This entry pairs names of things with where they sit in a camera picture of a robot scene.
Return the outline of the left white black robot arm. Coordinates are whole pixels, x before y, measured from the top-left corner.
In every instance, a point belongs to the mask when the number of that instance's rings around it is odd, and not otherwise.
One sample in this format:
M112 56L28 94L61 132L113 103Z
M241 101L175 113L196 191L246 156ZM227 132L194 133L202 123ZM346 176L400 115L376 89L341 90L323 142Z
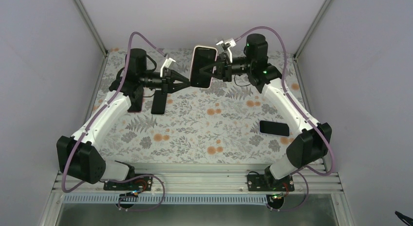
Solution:
M145 50L130 49L125 67L117 73L103 103L79 130L58 139L56 148L63 174L90 184L115 180L122 189L134 186L132 167L104 160L97 148L121 116L142 110L145 88L155 90L152 114L163 114L168 95L190 86L188 78L170 68L174 59L167 58L160 73L147 68L147 59Z

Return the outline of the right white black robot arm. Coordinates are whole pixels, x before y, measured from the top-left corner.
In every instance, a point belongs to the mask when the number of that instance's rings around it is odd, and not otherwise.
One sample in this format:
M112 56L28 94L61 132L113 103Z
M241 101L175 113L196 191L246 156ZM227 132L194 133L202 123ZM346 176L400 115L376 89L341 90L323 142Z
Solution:
M263 182L267 189L276 190L292 174L327 154L333 155L329 144L332 128L315 119L288 89L284 73L268 62L268 43L262 34L246 36L243 57L233 57L235 39L220 41L223 52L213 63L202 64L199 72L223 82L233 75L247 75L250 84L272 102L282 114L296 138L283 157L264 170Z

